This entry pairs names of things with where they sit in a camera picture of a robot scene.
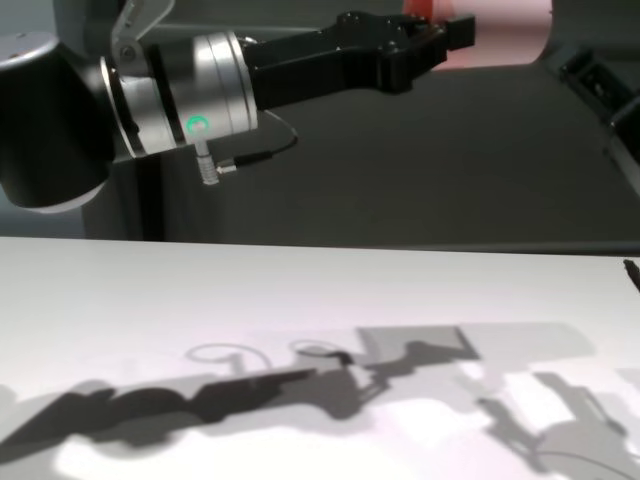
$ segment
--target black cable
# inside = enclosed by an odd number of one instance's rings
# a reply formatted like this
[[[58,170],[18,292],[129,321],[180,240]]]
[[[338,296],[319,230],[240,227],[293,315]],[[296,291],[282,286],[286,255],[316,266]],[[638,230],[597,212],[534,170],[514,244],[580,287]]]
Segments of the black cable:
[[[270,116],[271,118],[273,118],[274,120],[278,121],[280,124],[285,126],[291,132],[291,140],[289,141],[289,143],[283,145],[282,147],[276,148],[274,150],[264,150],[262,152],[250,153],[248,155],[240,155],[238,157],[235,157],[234,163],[238,168],[246,167],[248,165],[253,165],[254,163],[269,160],[275,157],[276,155],[280,155],[281,153],[284,153],[287,150],[291,150],[293,147],[298,145],[298,142],[300,141],[298,131],[294,128],[293,125],[291,125],[285,119],[283,119],[279,115],[276,115],[275,113],[269,110],[264,110],[264,112],[262,113]]]

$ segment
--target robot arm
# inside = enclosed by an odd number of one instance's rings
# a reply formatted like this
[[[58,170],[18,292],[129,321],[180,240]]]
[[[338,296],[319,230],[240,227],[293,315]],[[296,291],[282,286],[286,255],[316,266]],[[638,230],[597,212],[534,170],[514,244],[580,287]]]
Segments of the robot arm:
[[[0,183],[23,208],[90,201],[116,157],[137,158],[258,128],[259,110],[342,90],[411,89],[472,46],[474,17],[340,15],[317,32],[241,45],[216,33],[143,49],[174,0],[130,0],[112,55],[87,62],[49,34],[0,41]]]

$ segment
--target green led light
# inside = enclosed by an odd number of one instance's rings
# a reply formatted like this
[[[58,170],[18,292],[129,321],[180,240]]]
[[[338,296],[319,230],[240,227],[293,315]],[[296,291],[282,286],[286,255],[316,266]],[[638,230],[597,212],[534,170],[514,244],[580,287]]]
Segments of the green led light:
[[[198,133],[209,130],[209,120],[201,115],[194,115],[187,122],[187,130],[189,133]]]

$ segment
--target white table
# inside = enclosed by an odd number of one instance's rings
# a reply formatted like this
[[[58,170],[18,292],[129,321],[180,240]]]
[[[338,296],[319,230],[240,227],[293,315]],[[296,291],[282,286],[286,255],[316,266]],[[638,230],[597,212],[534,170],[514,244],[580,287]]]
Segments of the white table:
[[[0,239],[0,281],[2,480],[640,479],[622,259]]]

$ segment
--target gray wall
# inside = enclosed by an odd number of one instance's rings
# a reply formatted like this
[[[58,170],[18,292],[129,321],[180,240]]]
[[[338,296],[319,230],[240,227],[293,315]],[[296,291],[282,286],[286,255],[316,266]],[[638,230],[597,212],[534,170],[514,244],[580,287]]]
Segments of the gray wall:
[[[609,58],[640,61],[640,2],[554,0],[552,44],[573,43]]]
[[[53,0],[2,0],[0,35],[22,31],[55,32]],[[0,189],[0,235],[80,238],[80,210],[55,217],[25,212],[13,206]]]

